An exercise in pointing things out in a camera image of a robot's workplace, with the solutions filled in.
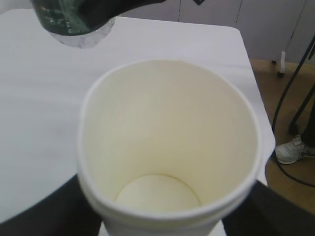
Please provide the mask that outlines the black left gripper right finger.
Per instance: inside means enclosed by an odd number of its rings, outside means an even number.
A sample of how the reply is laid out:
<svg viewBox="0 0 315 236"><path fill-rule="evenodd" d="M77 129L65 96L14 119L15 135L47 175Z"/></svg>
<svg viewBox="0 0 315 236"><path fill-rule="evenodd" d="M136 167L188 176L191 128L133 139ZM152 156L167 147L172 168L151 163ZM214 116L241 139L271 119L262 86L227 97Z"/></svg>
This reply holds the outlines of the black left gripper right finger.
<svg viewBox="0 0 315 236"><path fill-rule="evenodd" d="M257 181L223 220L228 236L313 236L315 216Z"/></svg>

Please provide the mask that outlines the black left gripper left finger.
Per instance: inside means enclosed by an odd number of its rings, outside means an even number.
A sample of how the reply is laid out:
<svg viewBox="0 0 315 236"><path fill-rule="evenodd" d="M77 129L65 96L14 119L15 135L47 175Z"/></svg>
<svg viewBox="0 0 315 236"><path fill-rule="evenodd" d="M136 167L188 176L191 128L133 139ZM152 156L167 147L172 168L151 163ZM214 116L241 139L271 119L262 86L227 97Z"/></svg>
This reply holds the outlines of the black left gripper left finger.
<svg viewBox="0 0 315 236"><path fill-rule="evenodd" d="M36 205L0 224L2 236L97 236L102 219L74 175Z"/></svg>

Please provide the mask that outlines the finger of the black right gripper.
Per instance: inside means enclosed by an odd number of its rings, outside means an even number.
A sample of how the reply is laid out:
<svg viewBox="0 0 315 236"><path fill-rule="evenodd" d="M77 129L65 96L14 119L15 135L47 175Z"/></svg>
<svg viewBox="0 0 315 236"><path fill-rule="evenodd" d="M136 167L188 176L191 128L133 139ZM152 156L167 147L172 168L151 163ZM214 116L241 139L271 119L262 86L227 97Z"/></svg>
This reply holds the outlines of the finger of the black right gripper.
<svg viewBox="0 0 315 236"><path fill-rule="evenodd" d="M84 0L78 14L89 29L95 30L122 13L162 2L164 0Z"/></svg>

